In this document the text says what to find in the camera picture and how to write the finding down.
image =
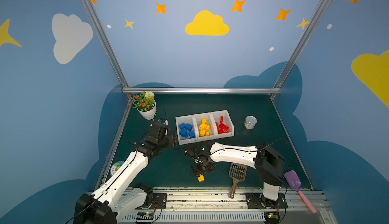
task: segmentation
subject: white storage bin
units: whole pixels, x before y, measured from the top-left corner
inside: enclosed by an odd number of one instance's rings
[[[232,124],[230,114],[228,113],[227,110],[211,112],[211,115],[217,124],[220,124],[220,118],[221,116],[223,116],[223,124],[225,124],[229,128],[228,129],[229,132],[223,134],[218,134],[216,129],[216,135],[215,135],[216,139],[234,136],[234,125]]]
[[[179,125],[180,124],[191,124],[193,126],[192,128],[192,131],[195,133],[196,137],[195,138],[190,138],[189,136],[187,138],[185,137],[182,137],[180,135],[180,127]],[[175,118],[175,124],[176,124],[176,127],[177,127],[177,137],[178,137],[178,144],[179,145],[185,145],[185,144],[188,144],[188,143],[193,143],[193,142],[197,142],[198,140],[198,128],[197,128],[197,125],[196,125],[196,121],[195,121],[195,118],[193,117],[193,115],[186,115],[186,116],[180,116],[180,117],[176,117]]]
[[[196,122],[196,130],[197,130],[196,135],[198,136],[197,141],[216,139],[217,130],[216,130],[216,124],[215,124],[214,118],[212,117],[212,114],[211,113],[202,113],[202,114],[197,114],[197,115],[193,115],[193,116],[194,116],[194,120]],[[200,137],[200,129],[198,127],[202,124],[201,123],[202,119],[206,119],[207,124],[209,126],[211,126],[211,128],[208,131],[209,136]]]

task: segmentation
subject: dark green mat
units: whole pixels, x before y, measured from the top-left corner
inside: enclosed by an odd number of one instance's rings
[[[157,109],[166,110],[166,119],[171,132],[176,132],[175,117],[228,110],[235,128],[235,136],[216,141],[227,145],[250,146],[259,142],[268,144],[279,138],[287,139],[286,133],[268,95],[156,95]],[[243,126],[247,115],[253,115],[258,123],[254,129]],[[157,112],[156,119],[164,117],[163,110]],[[138,111],[131,109],[124,127],[113,163],[124,161],[133,145],[150,129],[152,120],[145,120]],[[272,145],[285,158],[285,168],[293,158],[293,151],[286,142],[280,140]],[[184,155],[185,145],[163,149],[148,166],[140,172],[130,186],[143,183],[150,187],[231,187],[232,179],[228,175],[231,163],[220,162],[212,173],[204,175],[205,181],[199,183],[191,169],[193,159]],[[301,187],[310,188],[301,165],[295,157],[291,170],[295,170],[301,180]],[[263,187],[263,181],[254,168],[247,171],[246,180],[238,187]]]

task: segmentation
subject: black mounting plate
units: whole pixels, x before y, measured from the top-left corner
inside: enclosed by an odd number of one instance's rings
[[[265,209],[265,207],[263,207],[261,204],[261,194],[262,193],[246,193],[246,203],[249,209]],[[284,193],[278,193],[278,199],[276,202],[280,204],[280,209],[288,208]]]
[[[153,193],[153,200],[151,201],[151,206],[147,210],[153,210],[155,207],[155,204],[153,201],[157,202],[159,205],[157,205],[157,209],[166,209],[166,193]],[[136,210],[144,210],[140,207],[135,208]]]

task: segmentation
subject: white flower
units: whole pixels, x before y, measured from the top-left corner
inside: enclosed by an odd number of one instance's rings
[[[145,93],[145,98],[153,100],[154,99],[154,93],[152,91],[147,91]]]

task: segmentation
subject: brown slotted spatula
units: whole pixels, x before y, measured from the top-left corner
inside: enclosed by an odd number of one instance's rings
[[[232,178],[232,180],[234,180],[234,182],[232,183],[231,194],[230,194],[231,199],[233,199],[235,196],[235,189],[236,186],[238,185],[238,182],[242,182],[246,179],[246,170],[247,170],[246,165],[231,163],[230,177]]]

